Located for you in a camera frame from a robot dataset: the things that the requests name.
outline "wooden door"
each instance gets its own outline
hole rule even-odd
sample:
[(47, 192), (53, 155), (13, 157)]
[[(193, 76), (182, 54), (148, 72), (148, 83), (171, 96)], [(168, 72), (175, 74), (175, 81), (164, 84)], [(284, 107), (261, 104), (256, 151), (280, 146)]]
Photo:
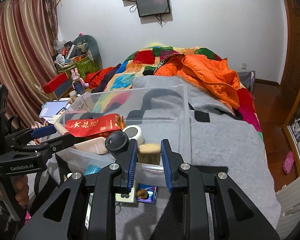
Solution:
[(280, 90), (288, 106), (293, 108), (300, 95), (300, 7), (295, 0), (285, 0), (285, 6), (288, 19), (288, 49)]

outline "transparent plastic bin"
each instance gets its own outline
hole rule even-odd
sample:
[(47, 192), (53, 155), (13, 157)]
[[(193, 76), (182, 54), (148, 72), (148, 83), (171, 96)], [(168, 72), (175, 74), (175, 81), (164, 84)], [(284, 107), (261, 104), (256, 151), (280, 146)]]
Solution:
[[(183, 160), (190, 163), (190, 124), (185, 85), (82, 95), (71, 104), (58, 122), (65, 126), (70, 119), (92, 119), (113, 113), (123, 116), (127, 126), (138, 125), (145, 144), (160, 144), (161, 140), (168, 139), (172, 151), (180, 153)], [(76, 149), (71, 149), (67, 157), (64, 154), (60, 156), (80, 169), (93, 163), (99, 162), (106, 166), (114, 162), (114, 159), (108, 158), (109, 155), (95, 155)], [(160, 165), (137, 163), (135, 178), (138, 183), (165, 187), (162, 160)]]

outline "pink shoe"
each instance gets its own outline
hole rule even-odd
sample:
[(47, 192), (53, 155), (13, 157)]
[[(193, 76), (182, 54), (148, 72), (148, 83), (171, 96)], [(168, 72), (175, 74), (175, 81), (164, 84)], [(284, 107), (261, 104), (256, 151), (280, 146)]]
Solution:
[(286, 159), (283, 162), (283, 171), (285, 174), (290, 173), (293, 163), (294, 163), (293, 153), (292, 151), (289, 151)]

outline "wooden floor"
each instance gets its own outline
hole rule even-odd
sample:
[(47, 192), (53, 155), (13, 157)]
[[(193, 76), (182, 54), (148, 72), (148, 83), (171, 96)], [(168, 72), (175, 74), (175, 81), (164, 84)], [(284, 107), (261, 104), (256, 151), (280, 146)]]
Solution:
[(277, 192), (283, 185), (288, 185), (297, 178), (295, 164), (288, 175), (283, 172), (282, 168), (290, 149), (281, 127), (291, 107), (285, 104), (276, 86), (255, 84), (253, 96), (266, 147), (268, 166), (274, 178), (274, 189)]

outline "green storage bin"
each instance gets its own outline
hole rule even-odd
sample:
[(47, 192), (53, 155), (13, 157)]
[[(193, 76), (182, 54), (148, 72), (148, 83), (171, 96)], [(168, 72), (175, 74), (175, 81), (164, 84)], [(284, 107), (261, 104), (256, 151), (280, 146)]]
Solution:
[(88, 57), (85, 57), (84, 59), (69, 66), (68, 68), (58, 69), (58, 73), (67, 72), (67, 75), (70, 78), (71, 77), (70, 70), (74, 68), (78, 68), (78, 73), (80, 74), (80, 77), (83, 79), (85, 79), (86, 74), (96, 72), (100, 69), (97, 62), (92, 62)]

